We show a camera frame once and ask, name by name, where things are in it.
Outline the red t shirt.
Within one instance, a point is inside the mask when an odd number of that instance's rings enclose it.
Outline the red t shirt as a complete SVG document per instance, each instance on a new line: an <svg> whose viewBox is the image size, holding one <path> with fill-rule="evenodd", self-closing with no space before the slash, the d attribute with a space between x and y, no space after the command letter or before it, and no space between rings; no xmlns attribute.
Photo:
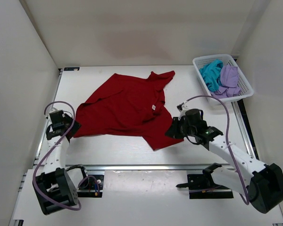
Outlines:
<svg viewBox="0 0 283 226"><path fill-rule="evenodd" d="M151 72L146 79L113 74L78 106L75 120L81 126L74 137L138 136L152 150L183 142L165 135L172 117L165 108L164 87L174 76L174 71Z"/></svg>

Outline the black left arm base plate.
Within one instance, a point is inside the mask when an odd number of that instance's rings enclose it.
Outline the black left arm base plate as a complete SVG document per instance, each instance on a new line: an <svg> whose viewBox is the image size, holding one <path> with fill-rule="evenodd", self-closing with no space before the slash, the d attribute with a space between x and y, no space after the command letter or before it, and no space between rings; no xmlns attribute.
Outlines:
<svg viewBox="0 0 283 226"><path fill-rule="evenodd" d="M85 177L88 177L77 188L79 198L101 198L104 187L104 171L86 170Z"/></svg>

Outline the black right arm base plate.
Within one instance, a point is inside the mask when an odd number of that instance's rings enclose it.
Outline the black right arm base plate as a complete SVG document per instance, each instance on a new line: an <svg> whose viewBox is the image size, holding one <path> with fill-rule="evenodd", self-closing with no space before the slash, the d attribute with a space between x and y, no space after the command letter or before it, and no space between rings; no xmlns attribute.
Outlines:
<svg viewBox="0 0 283 226"><path fill-rule="evenodd" d="M188 170L187 181L177 184L179 191L187 190L189 199L232 199L231 189L210 183L200 170Z"/></svg>

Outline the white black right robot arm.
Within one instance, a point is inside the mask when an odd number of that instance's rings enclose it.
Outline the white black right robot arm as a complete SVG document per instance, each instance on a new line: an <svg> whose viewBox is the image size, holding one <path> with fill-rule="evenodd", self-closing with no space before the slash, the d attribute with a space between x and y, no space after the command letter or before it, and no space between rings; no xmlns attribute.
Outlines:
<svg viewBox="0 0 283 226"><path fill-rule="evenodd" d="M224 186L238 192L246 204L251 204L261 213L268 213L283 201L283 171L278 165L268 165L242 151L219 129L207 125L202 110L184 105L177 109L180 115L172 119L166 136L187 140L193 137L193 145L203 146L234 167L230 170L213 163L202 171L202 179L178 184L178 188L190 187L194 192L201 192L197 183L206 186L206 191Z"/></svg>

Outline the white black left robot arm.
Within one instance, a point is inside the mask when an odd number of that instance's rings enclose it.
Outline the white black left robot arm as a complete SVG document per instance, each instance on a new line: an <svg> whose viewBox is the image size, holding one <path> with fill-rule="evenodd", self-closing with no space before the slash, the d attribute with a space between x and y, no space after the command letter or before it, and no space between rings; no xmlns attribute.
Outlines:
<svg viewBox="0 0 283 226"><path fill-rule="evenodd" d="M34 172L33 175L33 188L44 215L74 209L79 204L76 187L85 188L90 181L83 172L76 173L72 181L66 170L66 150L80 125L75 123L75 127L65 133L74 121L62 110L51 111L47 119L46 139L52 152L41 162L44 165L41 174Z"/></svg>

